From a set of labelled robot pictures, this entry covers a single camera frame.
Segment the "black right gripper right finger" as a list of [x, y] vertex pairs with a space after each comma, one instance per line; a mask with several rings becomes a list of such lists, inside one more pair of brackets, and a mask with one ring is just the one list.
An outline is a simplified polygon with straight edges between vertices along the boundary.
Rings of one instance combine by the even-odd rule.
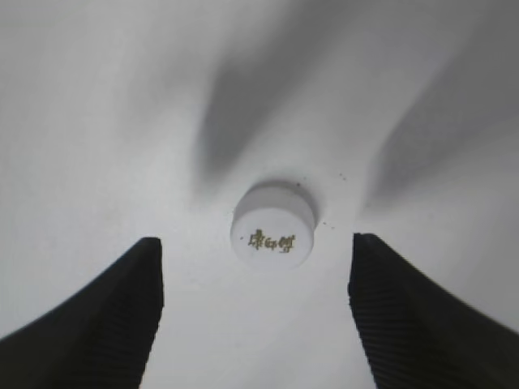
[[518, 334], [356, 233], [350, 309], [378, 388], [516, 388]]

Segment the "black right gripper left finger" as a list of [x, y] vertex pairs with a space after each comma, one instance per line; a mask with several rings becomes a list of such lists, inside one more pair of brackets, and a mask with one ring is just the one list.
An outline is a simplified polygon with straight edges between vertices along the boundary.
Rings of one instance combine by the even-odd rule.
[[2, 338], [3, 388], [138, 388], [164, 307], [160, 239], [145, 237], [90, 284]]

